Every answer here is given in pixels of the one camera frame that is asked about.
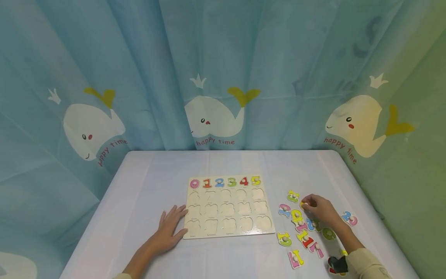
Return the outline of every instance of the beige sleeve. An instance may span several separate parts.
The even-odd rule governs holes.
[[[124,273],[119,273],[115,278],[113,278],[113,279],[132,279],[131,277],[130,277],[130,275],[128,275],[128,274],[124,274]]]
[[[348,272],[357,279],[391,279],[386,268],[367,249],[361,248],[346,257]]]

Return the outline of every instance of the right hand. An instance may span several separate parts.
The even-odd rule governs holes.
[[[331,202],[321,196],[311,194],[302,199],[304,210],[313,214],[319,221],[334,227],[343,223]]]

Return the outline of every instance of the puzzle board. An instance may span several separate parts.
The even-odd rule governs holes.
[[[184,239],[275,233],[262,176],[191,177]]]

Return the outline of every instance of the white tablecloth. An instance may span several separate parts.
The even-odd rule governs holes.
[[[330,150],[130,152],[61,278],[102,279],[121,272],[156,231],[161,212],[186,203],[189,177],[253,173],[262,174],[276,231],[291,235],[291,248],[279,245],[275,234],[181,240],[151,264],[147,278],[337,278],[328,274],[327,259],[339,253],[339,242],[311,232],[325,253],[319,259],[297,240],[291,220],[278,214],[281,203],[299,209],[286,199],[291,189],[301,197],[329,198],[338,212],[351,211],[359,220],[355,234],[393,278],[418,278],[340,156]],[[305,261],[295,270],[287,255],[293,249]]]

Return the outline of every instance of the fabric backdrop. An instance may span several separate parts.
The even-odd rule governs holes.
[[[444,277],[445,14],[1,1],[0,277],[57,278],[128,151],[193,149],[336,150],[419,275]]]

